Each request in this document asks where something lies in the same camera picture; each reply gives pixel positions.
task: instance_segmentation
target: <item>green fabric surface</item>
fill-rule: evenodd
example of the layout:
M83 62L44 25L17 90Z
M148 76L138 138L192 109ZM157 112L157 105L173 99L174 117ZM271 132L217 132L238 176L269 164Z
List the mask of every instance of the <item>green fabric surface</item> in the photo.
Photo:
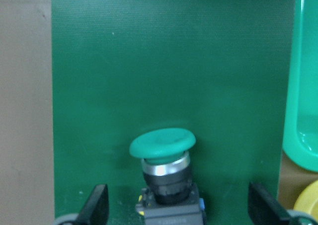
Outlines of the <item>green fabric surface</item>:
M194 133L209 225L251 224L248 182L277 193L294 0L52 0L56 216L107 183L109 225L141 225L129 155Z

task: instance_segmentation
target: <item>yellow object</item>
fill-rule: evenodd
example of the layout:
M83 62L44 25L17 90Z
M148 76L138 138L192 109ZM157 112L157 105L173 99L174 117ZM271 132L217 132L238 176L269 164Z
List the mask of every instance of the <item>yellow object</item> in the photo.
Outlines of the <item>yellow object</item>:
M310 184L298 197L294 210L302 211L318 220L318 180Z
M140 202L142 199L143 199L143 196L142 196L142 195L139 195L138 202ZM139 213L141 216L144 216L144 215L145 215L145 212L144 212L144 211L139 211L138 213Z

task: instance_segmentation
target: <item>beige wall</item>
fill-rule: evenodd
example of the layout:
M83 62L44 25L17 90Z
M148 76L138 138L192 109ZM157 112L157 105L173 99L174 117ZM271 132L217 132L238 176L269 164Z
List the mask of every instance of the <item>beige wall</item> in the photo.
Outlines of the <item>beige wall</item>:
M0 0L0 224L54 219L51 0Z

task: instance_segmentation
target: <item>green plastic tray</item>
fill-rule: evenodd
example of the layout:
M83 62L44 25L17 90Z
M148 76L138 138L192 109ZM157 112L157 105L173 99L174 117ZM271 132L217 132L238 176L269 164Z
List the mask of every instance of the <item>green plastic tray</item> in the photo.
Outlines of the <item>green plastic tray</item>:
M296 0L284 151L318 171L318 0Z
M110 225L141 225L137 136L197 139L209 225L251 224L249 181L277 193L294 0L52 0L56 216L107 183Z

